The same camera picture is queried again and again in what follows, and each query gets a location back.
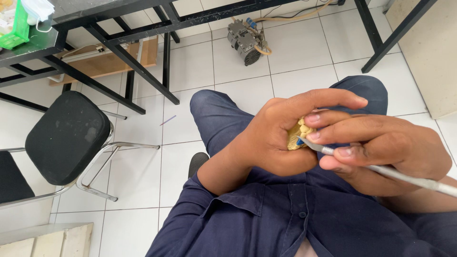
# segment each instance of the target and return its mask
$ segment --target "jeans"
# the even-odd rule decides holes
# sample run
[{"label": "jeans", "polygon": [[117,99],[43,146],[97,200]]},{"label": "jeans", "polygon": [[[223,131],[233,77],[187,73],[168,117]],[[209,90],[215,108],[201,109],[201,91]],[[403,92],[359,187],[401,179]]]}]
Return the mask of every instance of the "jeans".
[{"label": "jeans", "polygon": [[[349,76],[330,88],[346,89],[368,100],[362,109],[351,110],[343,106],[327,109],[344,111],[349,114],[387,113],[387,90],[377,78],[365,75]],[[191,113],[198,131],[210,156],[215,155],[241,133],[254,117],[240,110],[227,94],[201,90],[191,99]]]}]

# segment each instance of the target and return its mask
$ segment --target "person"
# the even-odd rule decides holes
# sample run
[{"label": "person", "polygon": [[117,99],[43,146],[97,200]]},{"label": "person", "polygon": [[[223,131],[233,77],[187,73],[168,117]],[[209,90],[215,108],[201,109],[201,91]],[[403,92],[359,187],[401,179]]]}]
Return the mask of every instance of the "person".
[{"label": "person", "polygon": [[[253,116],[221,92],[190,108],[210,159],[183,187],[147,257],[457,256],[457,199],[363,166],[457,186],[438,134],[386,116],[384,85],[350,76],[273,98]],[[302,116],[313,143],[287,150]]]}]

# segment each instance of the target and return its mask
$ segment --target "motor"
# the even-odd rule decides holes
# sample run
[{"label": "motor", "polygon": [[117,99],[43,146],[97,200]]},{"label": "motor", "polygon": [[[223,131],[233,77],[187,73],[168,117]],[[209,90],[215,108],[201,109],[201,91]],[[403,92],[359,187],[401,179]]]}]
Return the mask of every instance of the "motor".
[{"label": "motor", "polygon": [[238,51],[239,56],[244,61],[244,65],[248,66],[255,63],[261,55],[266,53],[268,42],[265,41],[263,28],[260,33],[256,30],[257,24],[250,20],[251,23],[243,23],[241,20],[235,20],[227,27],[227,39],[232,44],[232,48]]}]

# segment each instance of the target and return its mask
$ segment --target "chair seat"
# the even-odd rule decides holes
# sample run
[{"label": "chair seat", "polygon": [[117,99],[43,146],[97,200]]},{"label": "chair seat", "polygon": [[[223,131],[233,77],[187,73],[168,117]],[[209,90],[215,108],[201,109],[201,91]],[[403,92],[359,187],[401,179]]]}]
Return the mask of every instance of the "chair seat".
[{"label": "chair seat", "polygon": [[0,151],[0,203],[34,197],[26,179],[7,151]]},{"label": "chair seat", "polygon": [[75,180],[110,133],[108,117],[76,91],[59,96],[26,139],[26,152],[53,185]]}]

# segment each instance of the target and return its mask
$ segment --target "metal chair frame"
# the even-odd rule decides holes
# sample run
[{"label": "metal chair frame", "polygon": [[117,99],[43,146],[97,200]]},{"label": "metal chair frame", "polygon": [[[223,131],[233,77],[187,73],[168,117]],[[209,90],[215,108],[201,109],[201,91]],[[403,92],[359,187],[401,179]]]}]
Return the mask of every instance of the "metal chair frame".
[{"label": "metal chair frame", "polygon": [[[111,115],[111,113],[107,113],[105,112],[106,115],[109,115],[109,116],[114,116],[114,115]],[[127,117],[125,116],[121,116],[121,115],[118,115],[116,114],[116,116],[114,117],[117,117],[117,118],[123,118],[123,119],[127,119]],[[6,208],[10,208],[10,207],[14,207],[14,206],[18,206],[18,205],[23,205],[23,204],[27,204],[27,203],[33,203],[33,202],[37,202],[37,201],[41,201],[41,200],[45,200],[45,199],[49,199],[49,198],[54,198],[58,195],[61,195],[63,194],[64,192],[68,191],[72,186],[76,185],[77,188],[83,190],[83,191],[86,191],[86,192],[89,192],[89,193],[92,193],[94,195],[98,195],[100,197],[103,197],[103,198],[106,198],[108,200],[111,200],[113,202],[117,201],[117,197],[114,197],[114,196],[111,196],[109,194],[106,194],[106,193],[103,193],[101,191],[98,191],[96,189],[93,189],[91,187],[91,185],[95,182],[95,180],[97,180],[97,178],[100,176],[101,174],[101,171],[104,170],[106,168],[106,166],[108,165],[108,163],[111,161],[111,159],[113,158],[113,156],[117,153],[117,151],[119,151],[119,149],[122,147],[122,146],[126,146],[126,147],[136,147],[136,148],[154,148],[154,149],[160,149],[160,145],[145,145],[145,144],[136,144],[136,143],[128,143],[128,142],[113,142],[113,143],[108,143],[112,136],[113,136],[113,133],[114,133],[114,126],[113,124],[110,122],[110,125],[111,125],[111,129],[110,129],[110,134],[108,136],[108,139],[106,139],[105,141],[105,144],[102,146],[102,148],[97,152],[97,154],[94,156],[94,158],[92,158],[92,160],[89,162],[89,164],[86,166],[86,168],[83,170],[83,172],[74,180],[72,181],[71,183],[67,184],[67,185],[64,185],[62,187],[62,189],[58,190],[58,191],[55,191],[53,193],[48,193],[48,194],[44,194],[44,195],[39,195],[39,196],[35,196],[35,197],[30,197],[30,198],[26,198],[26,199],[21,199],[21,200],[16,200],[16,201],[12,201],[12,202],[7,202],[7,203],[0,203],[0,209],[6,209]],[[108,159],[105,161],[105,163],[103,164],[103,166],[99,169],[99,171],[95,174],[95,176],[92,178],[92,180],[90,181],[90,183],[88,185],[84,185],[83,184],[83,179],[84,177],[86,176],[87,172],[89,172],[90,168],[92,168],[92,166],[94,165],[94,163],[98,160],[98,158],[102,155],[102,153],[105,152],[106,149],[109,149],[110,147],[115,147],[115,149],[112,151],[111,155],[108,157]],[[8,152],[22,152],[22,151],[25,151],[25,147],[20,147],[20,148],[9,148],[9,149],[0,149],[0,151],[8,151]]]}]

